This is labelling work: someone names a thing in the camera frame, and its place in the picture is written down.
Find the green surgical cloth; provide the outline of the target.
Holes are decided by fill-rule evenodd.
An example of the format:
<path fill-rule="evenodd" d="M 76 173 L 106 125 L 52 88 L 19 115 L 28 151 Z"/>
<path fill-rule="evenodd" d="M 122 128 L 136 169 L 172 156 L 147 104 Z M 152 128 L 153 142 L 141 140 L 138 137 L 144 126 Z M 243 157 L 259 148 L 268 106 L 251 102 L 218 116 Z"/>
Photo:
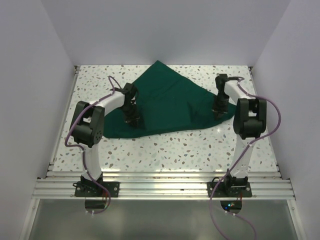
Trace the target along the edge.
<path fill-rule="evenodd" d="M 198 86 L 160 61 L 134 81 L 139 120 L 131 126 L 120 109 L 104 118 L 104 137 L 134 139 L 171 132 L 212 128 L 231 119 L 236 106 L 216 119 L 212 111 L 215 94 Z"/>

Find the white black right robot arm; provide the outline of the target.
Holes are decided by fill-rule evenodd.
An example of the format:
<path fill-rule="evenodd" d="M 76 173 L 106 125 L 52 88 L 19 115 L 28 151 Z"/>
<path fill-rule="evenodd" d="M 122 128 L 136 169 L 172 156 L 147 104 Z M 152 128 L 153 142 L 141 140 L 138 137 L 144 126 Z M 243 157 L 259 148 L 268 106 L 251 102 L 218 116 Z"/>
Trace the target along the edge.
<path fill-rule="evenodd" d="M 229 100 L 236 103 L 233 116 L 233 130 L 236 134 L 234 156 L 222 180 L 207 183 L 208 194 L 214 198 L 251 197 L 248 182 L 249 163 L 254 141 L 266 131 L 267 101 L 249 96 L 241 89 L 239 76 L 220 74 L 215 78 L 217 95 L 212 111 L 215 119 L 221 119 L 229 110 Z"/>

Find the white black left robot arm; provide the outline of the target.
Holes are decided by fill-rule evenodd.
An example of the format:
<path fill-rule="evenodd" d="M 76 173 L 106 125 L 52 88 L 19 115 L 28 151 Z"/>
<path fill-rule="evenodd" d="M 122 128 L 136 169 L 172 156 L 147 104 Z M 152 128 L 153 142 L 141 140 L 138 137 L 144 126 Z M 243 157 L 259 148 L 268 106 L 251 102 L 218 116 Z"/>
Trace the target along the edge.
<path fill-rule="evenodd" d="M 79 101 L 76 104 L 69 133 L 65 139 L 66 147 L 78 147 L 81 150 L 83 173 L 80 181 L 72 186 L 75 197 L 118 197 L 119 182 L 103 180 L 99 163 L 99 142 L 104 133 L 105 116 L 116 109 L 124 115 L 124 123 L 130 127 L 138 125 L 138 109 L 135 98 L 138 89 L 132 83 L 122 88 L 113 88 L 111 93 L 96 101 Z"/>

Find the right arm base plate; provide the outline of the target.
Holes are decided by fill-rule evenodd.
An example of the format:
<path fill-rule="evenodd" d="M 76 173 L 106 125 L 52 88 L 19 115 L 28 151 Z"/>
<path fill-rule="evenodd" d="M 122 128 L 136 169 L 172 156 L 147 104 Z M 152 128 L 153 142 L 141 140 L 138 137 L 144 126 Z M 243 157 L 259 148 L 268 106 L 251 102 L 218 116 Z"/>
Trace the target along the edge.
<path fill-rule="evenodd" d="M 253 196 L 250 183 L 245 187 L 230 187 L 225 188 L 223 183 L 220 183 L 214 191 L 213 198 L 251 198 Z"/>

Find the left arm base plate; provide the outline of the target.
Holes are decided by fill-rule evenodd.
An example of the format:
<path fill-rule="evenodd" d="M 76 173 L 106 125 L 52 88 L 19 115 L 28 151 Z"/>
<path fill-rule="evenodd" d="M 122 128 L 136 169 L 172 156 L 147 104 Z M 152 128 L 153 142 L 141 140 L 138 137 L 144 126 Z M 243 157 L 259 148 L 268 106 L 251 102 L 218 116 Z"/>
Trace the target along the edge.
<path fill-rule="evenodd" d="M 117 198 L 120 190 L 120 183 L 117 181 L 103 181 L 100 183 L 110 193 L 111 198 Z M 75 197 L 94 198 L 106 196 L 104 190 L 92 181 L 89 182 L 75 182 L 72 184 L 75 187 Z"/>

